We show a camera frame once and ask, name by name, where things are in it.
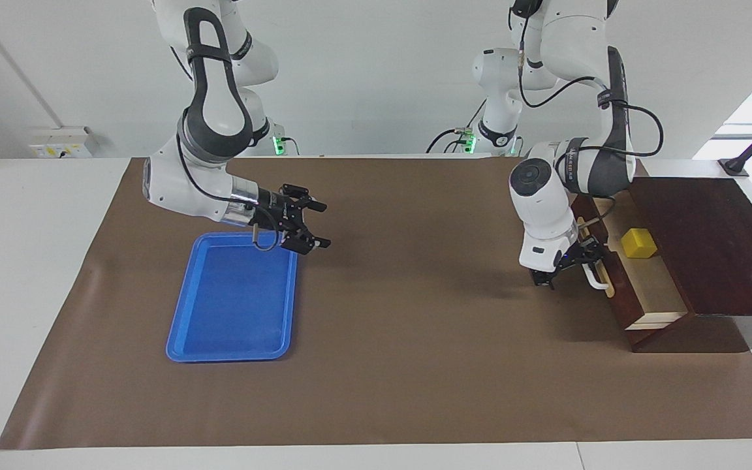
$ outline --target green light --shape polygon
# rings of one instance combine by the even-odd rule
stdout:
[[[466,143],[466,147],[464,148],[466,153],[474,153],[475,152],[475,146],[478,143],[477,137],[472,136],[472,134],[469,134],[469,141]]]
[[[282,140],[280,140],[280,137],[272,136],[272,142],[274,142],[274,151],[278,155],[283,155],[286,153],[286,144],[283,143]]]

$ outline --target dark wood cabinet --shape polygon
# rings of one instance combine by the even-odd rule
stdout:
[[[651,232],[687,313],[659,330],[627,330],[636,352],[743,352],[752,349],[752,204],[731,179],[638,178],[629,188],[639,223]],[[592,199],[573,203],[596,217]],[[591,233],[608,241],[599,223]],[[638,293],[617,253],[604,260],[609,301],[621,328],[640,318]]]

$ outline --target brown mat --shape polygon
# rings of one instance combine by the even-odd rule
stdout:
[[[751,354],[633,354],[581,270],[531,285],[513,164],[235,161],[309,187],[334,243],[301,259],[282,360],[180,365],[191,244],[227,228],[144,202],[134,161],[0,449],[752,437]]]

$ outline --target wall outlet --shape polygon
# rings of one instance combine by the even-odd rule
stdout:
[[[98,143],[84,127],[37,129],[30,147],[39,158],[92,158]]]

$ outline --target plastic tray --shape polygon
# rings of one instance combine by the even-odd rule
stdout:
[[[259,244],[274,243],[273,232]],[[263,253],[251,233],[206,233],[193,245],[167,339],[176,362],[274,360],[286,354],[298,255]]]

